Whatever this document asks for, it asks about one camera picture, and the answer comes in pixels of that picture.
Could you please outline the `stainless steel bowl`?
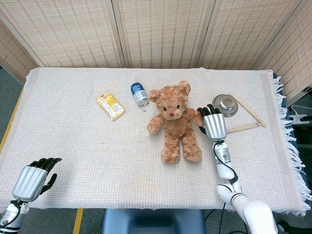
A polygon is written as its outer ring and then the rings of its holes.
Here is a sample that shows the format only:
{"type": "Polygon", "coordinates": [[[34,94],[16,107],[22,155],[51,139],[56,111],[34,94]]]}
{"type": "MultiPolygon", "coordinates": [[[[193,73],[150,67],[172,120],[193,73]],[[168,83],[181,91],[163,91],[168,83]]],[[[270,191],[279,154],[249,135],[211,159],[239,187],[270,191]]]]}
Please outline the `stainless steel bowl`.
{"type": "Polygon", "coordinates": [[[233,117],[238,111],[236,100],[227,94],[220,94],[213,99],[213,106],[217,108],[224,117],[233,117]]]}

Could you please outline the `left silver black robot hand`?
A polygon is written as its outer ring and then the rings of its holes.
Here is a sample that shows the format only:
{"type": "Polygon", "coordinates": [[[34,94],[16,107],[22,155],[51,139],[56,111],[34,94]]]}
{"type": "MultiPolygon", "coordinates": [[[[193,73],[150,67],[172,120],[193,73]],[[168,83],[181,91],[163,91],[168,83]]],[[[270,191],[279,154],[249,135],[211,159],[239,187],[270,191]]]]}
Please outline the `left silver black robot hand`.
{"type": "Polygon", "coordinates": [[[33,161],[25,166],[12,191],[13,197],[16,200],[29,203],[51,189],[57,179],[57,174],[53,174],[47,184],[45,181],[51,170],[60,161],[62,161],[61,158],[41,158],[39,161],[33,161]]]}

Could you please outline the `blue silver drink can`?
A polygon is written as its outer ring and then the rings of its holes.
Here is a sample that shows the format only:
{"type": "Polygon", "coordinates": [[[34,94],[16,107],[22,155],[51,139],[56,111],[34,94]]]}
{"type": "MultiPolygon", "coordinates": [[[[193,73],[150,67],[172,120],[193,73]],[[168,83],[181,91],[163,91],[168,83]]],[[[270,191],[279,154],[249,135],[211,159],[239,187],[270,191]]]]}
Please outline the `blue silver drink can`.
{"type": "Polygon", "coordinates": [[[131,92],[137,106],[144,106],[149,103],[147,93],[141,83],[133,83],[131,85],[131,92]]]}

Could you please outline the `white woven tablecloth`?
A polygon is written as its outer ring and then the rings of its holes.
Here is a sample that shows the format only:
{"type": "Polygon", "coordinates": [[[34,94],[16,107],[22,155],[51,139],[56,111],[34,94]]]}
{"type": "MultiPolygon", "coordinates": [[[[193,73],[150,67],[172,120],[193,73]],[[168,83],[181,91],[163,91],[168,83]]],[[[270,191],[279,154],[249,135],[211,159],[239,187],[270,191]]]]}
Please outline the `white woven tablecloth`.
{"type": "Polygon", "coordinates": [[[194,127],[202,160],[163,163],[164,130],[151,135],[154,103],[138,107],[131,85],[145,90],[189,82],[189,107],[232,93],[267,124],[229,134],[242,191],[279,213],[304,215],[312,195],[293,145],[281,83],[270,70],[36,68],[27,76],[11,129],[0,152],[0,210],[13,199],[23,167],[59,157],[53,187],[32,208],[220,209],[213,143],[194,127]],[[110,92],[125,109],[111,120],[97,104],[110,92]]]}

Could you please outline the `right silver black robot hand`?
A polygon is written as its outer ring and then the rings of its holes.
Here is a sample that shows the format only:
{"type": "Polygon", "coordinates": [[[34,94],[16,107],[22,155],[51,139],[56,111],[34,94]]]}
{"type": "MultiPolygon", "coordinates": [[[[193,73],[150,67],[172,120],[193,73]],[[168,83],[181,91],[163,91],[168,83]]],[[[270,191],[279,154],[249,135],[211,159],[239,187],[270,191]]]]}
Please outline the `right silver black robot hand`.
{"type": "Polygon", "coordinates": [[[218,108],[212,104],[207,107],[198,108],[200,115],[203,118],[204,127],[199,127],[200,131],[213,142],[224,140],[227,136],[227,129],[225,124],[224,115],[218,108]]]}

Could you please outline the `wooden stick pair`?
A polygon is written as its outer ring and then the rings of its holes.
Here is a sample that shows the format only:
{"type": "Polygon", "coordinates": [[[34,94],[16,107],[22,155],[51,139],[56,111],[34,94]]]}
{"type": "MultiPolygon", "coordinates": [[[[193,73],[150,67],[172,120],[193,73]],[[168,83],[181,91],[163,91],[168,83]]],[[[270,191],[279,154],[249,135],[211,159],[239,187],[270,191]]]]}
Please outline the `wooden stick pair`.
{"type": "Polygon", "coordinates": [[[236,102],[238,102],[247,112],[249,112],[258,121],[258,123],[261,124],[261,126],[267,127],[267,124],[247,104],[232,93],[230,93],[230,96],[232,96],[236,102]]]}

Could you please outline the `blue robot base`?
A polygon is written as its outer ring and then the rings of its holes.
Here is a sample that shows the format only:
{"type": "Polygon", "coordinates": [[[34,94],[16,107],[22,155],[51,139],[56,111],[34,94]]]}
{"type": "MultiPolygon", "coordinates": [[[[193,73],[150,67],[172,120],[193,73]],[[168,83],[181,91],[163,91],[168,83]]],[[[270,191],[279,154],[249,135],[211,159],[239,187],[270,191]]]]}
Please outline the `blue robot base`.
{"type": "Polygon", "coordinates": [[[101,234],[206,234],[194,209],[106,209],[101,224],[101,234]]]}

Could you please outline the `bamboo folding screen panel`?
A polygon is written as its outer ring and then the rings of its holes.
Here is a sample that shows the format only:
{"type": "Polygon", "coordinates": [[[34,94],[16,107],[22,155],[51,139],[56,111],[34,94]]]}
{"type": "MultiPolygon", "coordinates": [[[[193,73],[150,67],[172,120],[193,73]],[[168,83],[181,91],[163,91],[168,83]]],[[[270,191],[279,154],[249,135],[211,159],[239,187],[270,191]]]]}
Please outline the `bamboo folding screen panel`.
{"type": "Polygon", "coordinates": [[[0,0],[0,11],[40,66],[124,66],[110,0],[0,0]]]}
{"type": "Polygon", "coordinates": [[[216,3],[111,0],[125,67],[197,67],[216,3]]]}
{"type": "Polygon", "coordinates": [[[255,69],[281,76],[287,106],[312,90],[312,0],[300,0],[255,69]]]}
{"type": "Polygon", "coordinates": [[[0,65],[22,85],[30,70],[39,67],[32,56],[0,20],[0,65]]]}
{"type": "Polygon", "coordinates": [[[198,67],[252,70],[302,0],[213,0],[198,67]]]}

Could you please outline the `yellow snack box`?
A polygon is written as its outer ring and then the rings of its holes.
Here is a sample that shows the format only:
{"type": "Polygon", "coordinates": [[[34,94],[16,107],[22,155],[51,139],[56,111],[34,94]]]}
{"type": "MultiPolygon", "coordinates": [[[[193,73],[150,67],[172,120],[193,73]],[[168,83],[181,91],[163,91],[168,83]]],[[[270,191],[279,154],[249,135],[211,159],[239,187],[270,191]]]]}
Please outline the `yellow snack box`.
{"type": "Polygon", "coordinates": [[[110,92],[99,96],[97,104],[107,113],[111,120],[116,120],[125,113],[125,109],[110,92]]]}

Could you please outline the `brown plush teddy bear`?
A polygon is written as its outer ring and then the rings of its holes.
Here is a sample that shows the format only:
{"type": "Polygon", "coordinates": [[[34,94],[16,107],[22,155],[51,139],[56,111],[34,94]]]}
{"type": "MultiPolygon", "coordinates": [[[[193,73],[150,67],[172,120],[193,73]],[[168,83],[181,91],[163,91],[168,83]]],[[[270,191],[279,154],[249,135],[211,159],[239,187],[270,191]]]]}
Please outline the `brown plush teddy bear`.
{"type": "Polygon", "coordinates": [[[161,127],[164,128],[164,148],[161,152],[164,163],[179,161],[180,145],[187,161],[196,163],[202,159],[192,124],[203,127],[204,122],[199,111],[188,107],[190,91],[190,84],[180,81],[177,85],[152,90],[148,95],[149,101],[156,104],[159,114],[149,121],[147,130],[150,134],[156,134],[161,127]]]}

